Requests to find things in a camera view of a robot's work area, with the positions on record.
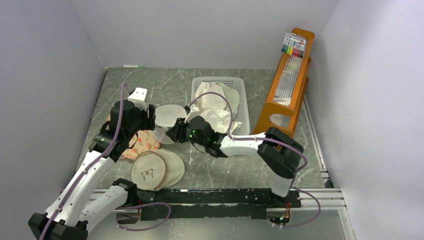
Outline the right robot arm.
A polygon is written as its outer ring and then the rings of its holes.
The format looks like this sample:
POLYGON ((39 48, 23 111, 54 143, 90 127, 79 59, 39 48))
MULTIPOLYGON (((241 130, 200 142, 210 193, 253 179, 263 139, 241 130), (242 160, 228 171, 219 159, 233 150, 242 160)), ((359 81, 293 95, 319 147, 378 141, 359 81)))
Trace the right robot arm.
POLYGON ((165 134, 174 143, 202 146, 205 153, 214 158, 260 157, 275 174, 269 197, 275 207, 288 202, 298 171, 308 163, 303 146, 276 127, 259 134, 232 136, 213 130, 203 117, 196 116, 189 122, 178 118, 165 134))

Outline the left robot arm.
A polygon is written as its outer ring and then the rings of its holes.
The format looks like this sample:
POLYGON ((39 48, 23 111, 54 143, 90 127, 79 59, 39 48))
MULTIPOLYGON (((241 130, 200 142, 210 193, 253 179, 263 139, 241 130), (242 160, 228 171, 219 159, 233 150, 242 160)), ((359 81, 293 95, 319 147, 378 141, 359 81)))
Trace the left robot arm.
POLYGON ((38 240, 86 240, 92 229, 114 209, 134 207, 136 184, 119 178, 100 198, 87 204, 104 175, 139 132, 154 130, 156 106, 143 100, 120 100, 110 119, 93 137, 84 160, 59 197, 43 213, 34 213, 28 226, 38 240))

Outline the white mesh laundry bag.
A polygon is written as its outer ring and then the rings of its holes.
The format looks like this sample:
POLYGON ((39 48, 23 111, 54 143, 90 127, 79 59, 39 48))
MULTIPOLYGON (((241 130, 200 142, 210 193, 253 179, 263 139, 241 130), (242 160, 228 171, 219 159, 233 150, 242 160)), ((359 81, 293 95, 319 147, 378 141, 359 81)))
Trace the white mesh laundry bag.
POLYGON ((175 142, 166 135, 166 132, 174 127, 178 118, 186 116, 187 113, 183 106, 176 104, 158 106, 155 110, 155 129, 153 131, 155 139, 163 145, 174 144, 175 142))

